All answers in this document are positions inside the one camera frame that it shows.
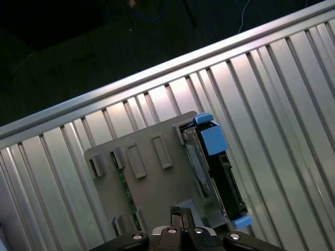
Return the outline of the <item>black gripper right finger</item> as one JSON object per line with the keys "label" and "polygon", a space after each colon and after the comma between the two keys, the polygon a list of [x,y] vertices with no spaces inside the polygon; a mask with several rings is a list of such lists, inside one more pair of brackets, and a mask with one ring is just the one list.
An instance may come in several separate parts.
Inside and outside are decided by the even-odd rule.
{"label": "black gripper right finger", "polygon": [[195,225],[192,211],[182,209],[183,229],[187,232],[193,250],[259,250],[276,251],[282,248],[239,231],[225,233],[222,238],[212,235],[212,229]]}

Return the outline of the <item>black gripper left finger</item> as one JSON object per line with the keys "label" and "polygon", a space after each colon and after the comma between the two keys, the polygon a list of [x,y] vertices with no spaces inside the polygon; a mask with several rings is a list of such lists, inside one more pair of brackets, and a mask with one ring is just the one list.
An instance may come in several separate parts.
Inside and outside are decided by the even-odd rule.
{"label": "black gripper left finger", "polygon": [[183,218],[182,209],[170,209],[171,226],[159,226],[155,234],[128,232],[107,241],[92,250],[180,250],[182,247]]}

